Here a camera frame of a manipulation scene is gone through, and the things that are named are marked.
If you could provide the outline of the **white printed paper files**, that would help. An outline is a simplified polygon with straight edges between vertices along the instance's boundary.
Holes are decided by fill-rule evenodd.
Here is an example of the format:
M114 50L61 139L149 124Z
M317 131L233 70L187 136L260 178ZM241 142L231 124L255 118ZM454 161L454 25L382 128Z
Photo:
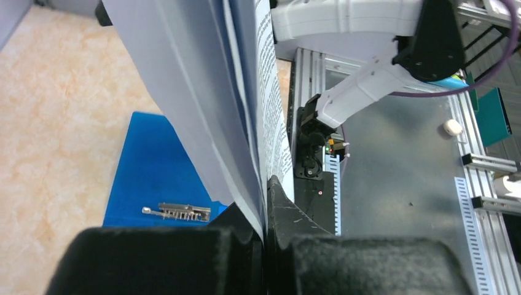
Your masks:
M294 196L268 1L105 1L213 200L265 237L267 183Z

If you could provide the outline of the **blue plastic folder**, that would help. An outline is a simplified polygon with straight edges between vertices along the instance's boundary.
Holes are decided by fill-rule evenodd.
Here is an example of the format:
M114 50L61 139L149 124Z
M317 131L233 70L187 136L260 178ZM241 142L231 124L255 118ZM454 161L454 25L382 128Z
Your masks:
M143 207L158 210L159 203L207 207L211 210L211 219L226 209L225 205L210 199L166 117L134 112L109 195L103 226L204 226L204 222L161 218L142 212Z

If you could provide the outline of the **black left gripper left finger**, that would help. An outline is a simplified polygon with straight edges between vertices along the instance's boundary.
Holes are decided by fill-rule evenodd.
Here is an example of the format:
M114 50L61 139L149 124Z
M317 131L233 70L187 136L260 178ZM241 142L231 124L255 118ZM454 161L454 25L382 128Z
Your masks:
M262 242L236 205L202 227L93 227L47 294L263 294Z

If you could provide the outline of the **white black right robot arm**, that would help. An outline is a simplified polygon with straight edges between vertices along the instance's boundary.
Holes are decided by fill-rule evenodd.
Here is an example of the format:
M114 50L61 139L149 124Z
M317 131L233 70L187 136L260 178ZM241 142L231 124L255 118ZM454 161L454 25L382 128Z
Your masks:
M465 63L453 1L283 1L271 10L279 42L325 42L360 67L316 103L336 128L358 111L417 82L436 82Z

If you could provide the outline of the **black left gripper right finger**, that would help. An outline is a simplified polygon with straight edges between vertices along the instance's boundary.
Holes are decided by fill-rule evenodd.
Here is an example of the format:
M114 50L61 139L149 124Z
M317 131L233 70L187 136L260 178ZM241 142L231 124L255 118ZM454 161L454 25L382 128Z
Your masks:
M270 294L471 294L454 253L428 238L335 236L267 183Z

